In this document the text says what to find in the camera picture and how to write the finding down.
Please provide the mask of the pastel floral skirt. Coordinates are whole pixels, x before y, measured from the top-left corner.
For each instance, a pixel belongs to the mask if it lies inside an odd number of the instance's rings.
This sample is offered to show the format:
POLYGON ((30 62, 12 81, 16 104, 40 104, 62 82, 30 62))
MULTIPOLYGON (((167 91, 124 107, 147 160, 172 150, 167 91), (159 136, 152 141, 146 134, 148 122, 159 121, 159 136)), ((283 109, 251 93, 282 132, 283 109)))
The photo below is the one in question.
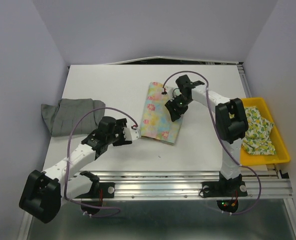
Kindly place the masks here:
POLYGON ((174 145, 183 122, 183 118, 172 122, 170 113, 165 107, 172 96, 173 88, 159 82, 151 82, 143 108, 140 133, 144 138, 174 145))

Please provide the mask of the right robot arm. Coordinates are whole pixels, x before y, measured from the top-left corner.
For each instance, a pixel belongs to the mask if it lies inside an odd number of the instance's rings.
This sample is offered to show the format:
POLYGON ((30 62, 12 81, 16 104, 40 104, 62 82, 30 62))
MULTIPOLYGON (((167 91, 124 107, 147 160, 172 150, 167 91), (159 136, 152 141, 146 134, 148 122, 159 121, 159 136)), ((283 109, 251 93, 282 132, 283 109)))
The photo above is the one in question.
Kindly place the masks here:
POLYGON ((174 89, 162 87, 162 94, 168 96, 165 107, 172 122, 180 119, 188 110, 188 105, 195 101, 206 106, 210 118, 223 148, 222 164, 218 181, 201 183, 200 196, 203 198, 247 196, 245 183, 241 174, 241 145, 248 130, 248 121, 241 99, 224 97, 209 88, 206 78, 192 82, 187 71, 180 71, 176 79, 179 94, 174 89))

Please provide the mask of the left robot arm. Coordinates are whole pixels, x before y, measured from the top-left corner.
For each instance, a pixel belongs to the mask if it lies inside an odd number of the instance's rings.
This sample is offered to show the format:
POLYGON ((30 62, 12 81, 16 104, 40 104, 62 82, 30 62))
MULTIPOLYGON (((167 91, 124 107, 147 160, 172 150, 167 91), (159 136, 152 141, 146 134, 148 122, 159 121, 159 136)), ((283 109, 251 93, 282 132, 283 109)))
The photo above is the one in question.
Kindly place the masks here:
POLYGON ((140 131, 127 127, 127 120, 105 116, 97 129, 91 132, 75 150, 43 171, 32 171, 26 180, 19 207, 43 223, 52 221, 60 208, 86 194, 94 197, 99 192, 98 176, 82 171, 97 160, 110 145, 130 145, 141 137, 140 131))

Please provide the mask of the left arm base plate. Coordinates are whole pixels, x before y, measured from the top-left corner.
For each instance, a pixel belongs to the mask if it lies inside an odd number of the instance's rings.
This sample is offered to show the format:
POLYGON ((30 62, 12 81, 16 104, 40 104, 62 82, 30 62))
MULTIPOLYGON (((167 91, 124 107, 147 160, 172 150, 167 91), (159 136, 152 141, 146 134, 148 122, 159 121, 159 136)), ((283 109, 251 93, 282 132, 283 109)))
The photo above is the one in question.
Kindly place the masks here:
POLYGON ((104 200, 115 197, 115 183, 100 182, 100 178, 89 171, 82 171, 69 180, 67 196, 77 202, 82 213, 90 218, 105 217, 99 214, 100 210, 116 211, 107 214, 108 217, 120 212, 119 209, 103 205, 104 200))

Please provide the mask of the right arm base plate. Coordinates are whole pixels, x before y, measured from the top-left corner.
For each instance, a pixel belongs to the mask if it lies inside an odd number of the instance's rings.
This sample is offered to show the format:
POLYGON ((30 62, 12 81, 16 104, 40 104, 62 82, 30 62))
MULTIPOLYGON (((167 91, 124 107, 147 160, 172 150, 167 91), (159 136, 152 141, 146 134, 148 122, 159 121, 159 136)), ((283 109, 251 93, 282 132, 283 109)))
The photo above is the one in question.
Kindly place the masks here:
POLYGON ((228 185, 223 181, 204 181, 199 196, 204 199, 216 199, 217 206, 223 213, 236 214, 239 198, 247 197, 247 188, 243 181, 228 185))

